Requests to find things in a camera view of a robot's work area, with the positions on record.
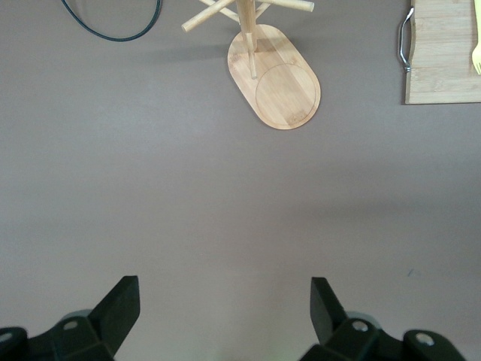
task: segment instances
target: bamboo wood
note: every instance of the bamboo wood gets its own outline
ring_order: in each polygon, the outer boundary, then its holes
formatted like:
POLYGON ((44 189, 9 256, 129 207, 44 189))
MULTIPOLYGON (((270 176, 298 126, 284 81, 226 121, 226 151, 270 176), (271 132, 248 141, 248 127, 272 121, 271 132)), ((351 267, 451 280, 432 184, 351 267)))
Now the bamboo wood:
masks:
POLYGON ((295 10, 303 10, 312 12, 314 10, 313 2, 306 2, 304 0, 257 0, 258 2, 265 2, 268 4, 279 5, 285 8, 295 10))
POLYGON ((257 48, 256 37, 256 6, 254 0, 235 0, 239 14, 240 30, 247 42, 246 34, 251 34, 254 50, 257 48))
MULTIPOLYGON (((199 1, 209 6, 214 5, 216 3, 214 0, 199 0, 199 1)), ((240 22, 239 16, 234 11, 228 8, 223 8, 219 12, 223 15, 226 15, 229 19, 233 19, 237 23, 240 22)))
POLYGON ((253 42, 253 34, 252 32, 248 32, 245 34, 245 39, 247 42, 247 49, 249 51, 249 68, 250 68, 250 77, 252 79, 257 78, 257 70, 256 70, 256 59, 254 58, 254 42, 253 42))
POLYGON ((267 2, 260 4, 256 10, 256 19, 258 19, 270 6, 271 4, 268 4, 267 2))
POLYGON ((413 0, 406 104, 481 102, 473 0, 413 0))
POLYGON ((182 29, 184 32, 189 32, 194 29, 196 26, 202 24, 205 20, 209 19, 213 15, 220 12, 226 6, 229 6, 235 2, 235 0, 219 0, 215 4, 209 6, 208 8, 204 9, 197 15, 195 15, 192 19, 186 21, 182 25, 182 29))
POLYGON ((317 76, 278 29, 257 25, 256 71, 250 74, 250 60, 239 33, 228 50, 228 68, 244 97, 267 125, 294 129, 309 121, 321 99, 317 76))

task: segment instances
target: metal handle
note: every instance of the metal handle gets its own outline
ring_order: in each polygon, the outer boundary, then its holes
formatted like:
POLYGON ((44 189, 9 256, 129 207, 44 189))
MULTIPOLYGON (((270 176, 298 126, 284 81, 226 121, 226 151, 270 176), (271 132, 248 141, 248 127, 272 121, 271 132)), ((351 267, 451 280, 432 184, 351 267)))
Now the metal handle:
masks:
POLYGON ((406 73, 409 73, 411 71, 411 64, 406 60, 406 57, 404 56, 403 49, 404 49, 404 27, 406 26, 406 23, 410 20, 412 15, 414 14, 414 6, 411 6, 411 9, 409 9, 409 12, 406 15, 406 19, 401 23, 401 26, 399 27, 399 56, 401 57, 401 60, 404 63, 404 70, 406 73))

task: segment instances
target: screw hole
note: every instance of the screw hole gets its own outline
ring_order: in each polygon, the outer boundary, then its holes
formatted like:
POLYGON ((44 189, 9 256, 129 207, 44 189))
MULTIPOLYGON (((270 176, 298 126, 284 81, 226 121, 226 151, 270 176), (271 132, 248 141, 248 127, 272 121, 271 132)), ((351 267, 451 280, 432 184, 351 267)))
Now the screw hole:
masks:
POLYGON ((10 340, 13 336, 14 335, 12 335, 11 332, 7 332, 7 333, 4 333, 3 335, 0 335, 0 343, 10 340))
POLYGON ((70 322, 67 322, 65 325, 63 325, 63 329, 65 331, 68 331, 69 329, 74 329, 78 326, 78 322, 77 321, 70 321, 70 322))

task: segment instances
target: screw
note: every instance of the screw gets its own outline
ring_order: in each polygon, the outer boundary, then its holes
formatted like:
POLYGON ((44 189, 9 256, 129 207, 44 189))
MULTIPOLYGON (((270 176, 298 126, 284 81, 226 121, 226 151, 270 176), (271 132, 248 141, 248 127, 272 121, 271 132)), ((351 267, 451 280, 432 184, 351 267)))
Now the screw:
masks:
POLYGON ((418 340, 420 344, 424 344, 426 346, 434 345, 433 338, 430 335, 426 335, 425 333, 422 333, 422 332, 416 334, 416 340, 418 340))
POLYGON ((366 325, 364 322, 362 321, 354 321, 352 323, 352 327, 354 327, 354 329, 356 331, 360 331, 360 332, 366 332, 369 330, 369 327, 368 325, 366 325))

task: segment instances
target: wooden pole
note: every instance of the wooden pole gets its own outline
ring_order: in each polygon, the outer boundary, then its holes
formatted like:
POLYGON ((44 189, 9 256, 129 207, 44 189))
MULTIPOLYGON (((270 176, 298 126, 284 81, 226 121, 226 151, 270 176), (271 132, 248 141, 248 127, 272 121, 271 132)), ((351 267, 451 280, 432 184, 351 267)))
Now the wooden pole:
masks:
POLYGON ((240 30, 249 53, 250 76, 256 79, 256 61, 254 60, 254 52, 257 49, 256 2, 255 0, 235 0, 235 3, 239 14, 240 30))

